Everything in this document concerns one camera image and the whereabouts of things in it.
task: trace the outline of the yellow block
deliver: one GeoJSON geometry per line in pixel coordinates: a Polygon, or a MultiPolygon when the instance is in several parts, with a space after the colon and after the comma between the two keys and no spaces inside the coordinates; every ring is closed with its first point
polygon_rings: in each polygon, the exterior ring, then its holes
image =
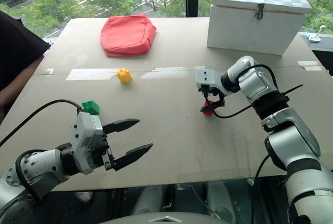
{"type": "Polygon", "coordinates": [[[126,69],[119,69],[117,77],[121,83],[129,83],[132,79],[130,72],[126,69]]]}

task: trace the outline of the white box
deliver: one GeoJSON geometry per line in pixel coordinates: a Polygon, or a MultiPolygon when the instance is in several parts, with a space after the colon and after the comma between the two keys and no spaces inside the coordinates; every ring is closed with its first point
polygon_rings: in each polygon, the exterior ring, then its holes
{"type": "Polygon", "coordinates": [[[212,0],[207,46],[282,55],[311,11],[307,0],[212,0]]]}

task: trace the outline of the red pillow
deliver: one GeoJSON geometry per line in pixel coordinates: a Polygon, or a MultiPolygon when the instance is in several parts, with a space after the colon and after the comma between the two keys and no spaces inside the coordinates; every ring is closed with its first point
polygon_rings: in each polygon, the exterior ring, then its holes
{"type": "Polygon", "coordinates": [[[145,15],[112,16],[100,33],[109,57],[136,56],[149,52],[156,28],[145,15]]]}

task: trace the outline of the tabletop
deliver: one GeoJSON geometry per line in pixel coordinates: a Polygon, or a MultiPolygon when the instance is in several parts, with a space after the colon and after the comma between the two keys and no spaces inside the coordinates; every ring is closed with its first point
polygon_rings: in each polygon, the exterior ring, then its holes
{"type": "MultiPolygon", "coordinates": [[[[106,172],[102,167],[88,176],[75,175],[55,190],[109,189],[254,176],[267,154],[264,147],[267,133],[259,117],[253,109],[225,120],[200,113],[204,98],[197,92],[194,68],[206,66],[225,72],[239,57],[250,54],[273,67],[281,91],[304,84],[289,95],[289,105],[316,136],[322,149],[322,161],[333,169],[333,80],[324,69],[308,71],[298,65],[298,59],[317,60],[302,38],[296,36],[282,57],[210,49],[205,47],[207,19],[188,20],[191,24],[184,19],[151,19],[158,28],[151,52],[137,58],[104,55],[97,32],[106,19],[70,21],[1,124],[0,139],[32,111],[51,100],[65,98],[78,103],[94,100],[100,106],[103,124],[130,117],[140,119],[132,128],[109,135],[108,142],[116,158],[136,146],[152,142],[153,147],[122,170],[106,172]],[[70,37],[70,33],[76,32],[75,28],[77,31],[86,29],[81,37],[77,35],[84,44],[70,37]],[[116,76],[105,80],[67,80],[72,69],[119,67],[130,70],[133,80],[129,84],[119,83],[116,76]],[[171,69],[173,75],[156,69],[175,67],[183,68],[171,69]],[[52,75],[42,74],[43,69],[51,68],[54,69],[52,75]]],[[[219,108],[218,112],[229,115],[247,105],[242,93],[237,93],[228,96],[226,107],[219,108]]],[[[40,112],[0,149],[0,176],[23,151],[52,149],[70,141],[75,116],[75,108],[63,103],[40,112]]],[[[269,160],[261,175],[283,173],[269,160]]]]}

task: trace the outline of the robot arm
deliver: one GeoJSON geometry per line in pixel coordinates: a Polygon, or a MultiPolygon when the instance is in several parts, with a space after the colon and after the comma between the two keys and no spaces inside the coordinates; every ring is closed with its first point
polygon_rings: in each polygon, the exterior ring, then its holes
{"type": "Polygon", "coordinates": [[[72,175],[87,175],[101,166],[106,170],[119,170],[137,161],[152,144],[128,151],[115,160],[106,135],[138,122],[126,119],[102,126],[98,115],[79,112],[71,143],[53,150],[31,150],[21,154],[0,179],[0,223],[21,223],[36,203],[72,175]]]}
{"type": "Polygon", "coordinates": [[[224,97],[241,90],[270,133],[265,146],[273,163],[287,171],[290,223],[333,223],[333,173],[319,160],[319,144],[267,70],[256,65],[252,57],[244,56],[225,74],[198,69],[199,91],[205,98],[209,93],[220,96],[219,103],[202,111],[224,106],[224,97]]]}

